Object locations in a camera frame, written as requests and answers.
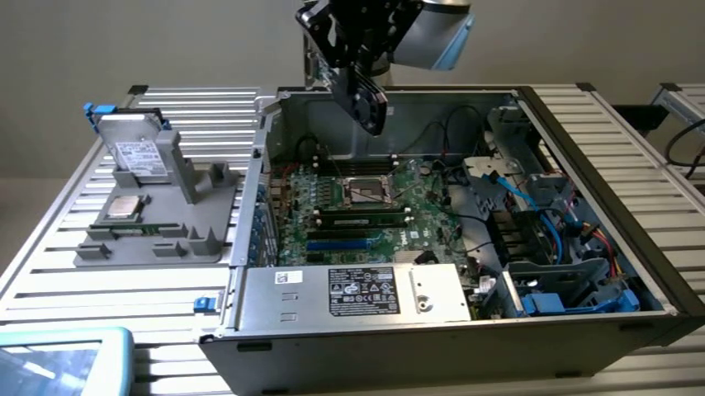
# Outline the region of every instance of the robotic arm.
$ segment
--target robotic arm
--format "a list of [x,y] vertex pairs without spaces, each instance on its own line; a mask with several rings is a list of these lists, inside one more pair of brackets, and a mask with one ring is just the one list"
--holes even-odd
[[389,64],[451,70],[475,17],[469,0],[321,0],[305,2],[306,86],[320,81],[374,136],[388,117],[374,77]]

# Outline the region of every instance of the white label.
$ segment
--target white label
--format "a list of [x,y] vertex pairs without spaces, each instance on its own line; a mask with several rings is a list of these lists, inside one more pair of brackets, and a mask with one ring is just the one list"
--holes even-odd
[[304,271],[284,271],[274,273],[274,283],[285,285],[288,283],[301,283],[305,281]]
[[488,276],[488,275],[481,276],[481,287],[480,287],[481,293],[484,293],[484,294],[489,293],[489,291],[495,287],[495,283],[496,282],[497,282],[497,280],[492,276]]
[[167,168],[162,162],[155,142],[117,142],[115,147],[135,176],[167,175]]

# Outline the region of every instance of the warning label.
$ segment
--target warning label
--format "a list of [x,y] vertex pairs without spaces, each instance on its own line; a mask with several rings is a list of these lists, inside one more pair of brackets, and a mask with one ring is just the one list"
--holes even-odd
[[167,175],[155,142],[117,142],[115,147],[135,176]]
[[400,295],[390,266],[329,270],[333,316],[400,313]]

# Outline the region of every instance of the blue latch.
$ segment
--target blue latch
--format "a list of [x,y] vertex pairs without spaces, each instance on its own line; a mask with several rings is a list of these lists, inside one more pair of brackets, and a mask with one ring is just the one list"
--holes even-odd
[[194,301],[194,313],[206,314],[210,312],[217,312],[217,303],[218,298],[216,297],[200,297]]
[[641,308],[640,299],[631,290],[623,290],[620,297],[607,299],[592,307],[565,308],[556,293],[532,293],[521,298],[521,303],[529,316],[637,312]]
[[99,115],[110,114],[115,112],[117,108],[115,105],[98,105],[97,108],[93,109],[93,112]]
[[85,104],[85,116],[89,119],[89,122],[91,123],[91,128],[97,134],[99,134],[101,132],[98,131],[97,120],[93,118],[94,115],[105,115],[114,113],[117,108],[118,107],[115,105],[98,105],[94,108],[93,103],[89,102]]

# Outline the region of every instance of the cpu socket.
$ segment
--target cpu socket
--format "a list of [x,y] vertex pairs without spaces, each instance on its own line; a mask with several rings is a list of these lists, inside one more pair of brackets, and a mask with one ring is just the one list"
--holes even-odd
[[349,177],[344,179],[346,205],[392,204],[388,177]]

